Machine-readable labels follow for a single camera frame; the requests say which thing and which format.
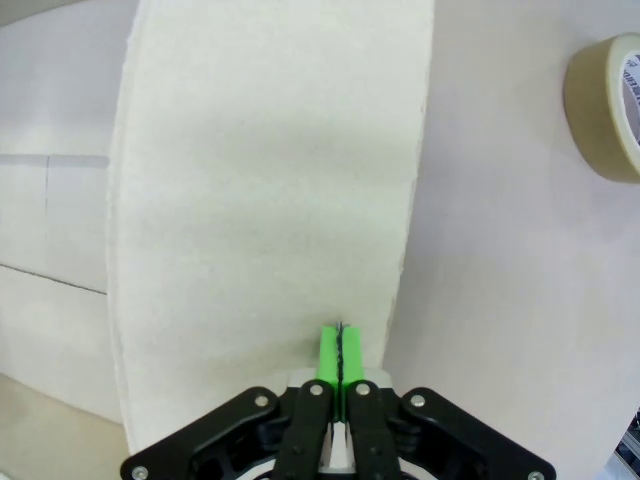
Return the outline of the brown cardboard box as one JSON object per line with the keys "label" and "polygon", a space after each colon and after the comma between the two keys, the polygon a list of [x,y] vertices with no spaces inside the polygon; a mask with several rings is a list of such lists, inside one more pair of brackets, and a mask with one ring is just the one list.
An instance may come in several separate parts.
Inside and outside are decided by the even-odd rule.
{"label": "brown cardboard box", "polygon": [[0,27],[0,373],[147,446],[360,327],[382,362],[435,0],[96,0]]}

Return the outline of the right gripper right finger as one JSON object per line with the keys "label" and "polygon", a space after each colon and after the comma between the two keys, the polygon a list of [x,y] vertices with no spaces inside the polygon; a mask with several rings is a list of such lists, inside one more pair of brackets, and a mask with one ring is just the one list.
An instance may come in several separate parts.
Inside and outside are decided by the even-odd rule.
{"label": "right gripper right finger", "polygon": [[551,463],[434,390],[399,395],[367,373],[355,327],[339,327],[339,386],[358,480],[555,480]]}

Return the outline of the brown packing tape roll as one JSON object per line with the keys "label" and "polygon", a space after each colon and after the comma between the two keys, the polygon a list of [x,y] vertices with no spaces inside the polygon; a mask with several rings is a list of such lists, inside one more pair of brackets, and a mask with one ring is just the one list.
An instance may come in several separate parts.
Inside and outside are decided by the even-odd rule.
{"label": "brown packing tape roll", "polygon": [[640,33],[624,33],[570,59],[563,103],[573,140],[602,177],[640,184]]}

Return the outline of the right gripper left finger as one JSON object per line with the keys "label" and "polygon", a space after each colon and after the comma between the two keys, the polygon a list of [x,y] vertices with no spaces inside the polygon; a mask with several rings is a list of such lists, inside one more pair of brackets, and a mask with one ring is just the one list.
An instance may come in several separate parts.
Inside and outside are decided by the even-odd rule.
{"label": "right gripper left finger", "polygon": [[339,325],[321,330],[318,365],[282,394],[251,387],[127,458],[121,480],[315,480],[341,368]]}

